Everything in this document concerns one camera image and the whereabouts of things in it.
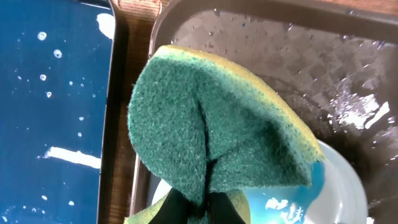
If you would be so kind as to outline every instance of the plate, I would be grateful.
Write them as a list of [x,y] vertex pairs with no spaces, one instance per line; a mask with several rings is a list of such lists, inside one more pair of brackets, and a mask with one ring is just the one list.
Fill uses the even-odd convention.
[[[266,224],[362,224],[368,206],[362,183],[347,160],[319,141],[326,159],[313,165],[310,187],[244,189],[251,223]],[[152,204],[171,189],[161,180]]]

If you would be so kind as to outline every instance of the green scouring surface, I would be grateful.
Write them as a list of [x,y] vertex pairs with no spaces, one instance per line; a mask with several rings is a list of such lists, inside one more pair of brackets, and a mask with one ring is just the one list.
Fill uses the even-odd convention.
[[143,163],[201,204],[210,192],[311,183],[323,159],[304,122],[261,79],[219,56],[163,46],[133,90],[129,137]]

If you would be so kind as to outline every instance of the gray tray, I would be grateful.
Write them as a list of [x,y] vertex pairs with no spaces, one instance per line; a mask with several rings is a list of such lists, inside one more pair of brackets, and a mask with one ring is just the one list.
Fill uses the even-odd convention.
[[[149,57],[175,44],[248,68],[355,168],[370,219],[395,223],[397,42],[397,18],[324,2],[174,0],[155,23]],[[140,165],[132,213],[159,183]]]

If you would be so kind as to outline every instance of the blue surface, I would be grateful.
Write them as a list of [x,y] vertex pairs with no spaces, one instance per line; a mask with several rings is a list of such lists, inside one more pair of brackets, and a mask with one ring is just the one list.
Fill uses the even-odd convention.
[[112,48],[101,13],[113,15],[72,0],[0,2],[0,223],[96,223]]
[[246,189],[251,223],[298,224],[325,184],[325,166],[313,165],[310,187]]

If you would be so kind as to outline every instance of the wooden surface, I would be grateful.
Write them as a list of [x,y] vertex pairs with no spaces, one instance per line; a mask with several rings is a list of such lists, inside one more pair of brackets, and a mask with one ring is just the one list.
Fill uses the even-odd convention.
[[[325,0],[342,4],[353,9],[364,9],[398,16],[398,0]],[[147,62],[149,38],[152,26],[159,11],[169,0],[114,0],[123,12],[129,26],[129,45],[127,67],[124,79],[123,103],[118,129],[118,145],[115,152],[113,172],[109,175],[109,197],[106,205],[100,206],[100,223],[123,223],[129,215],[131,188],[134,173],[135,154],[128,139],[127,105],[132,92],[132,84],[136,81]]]

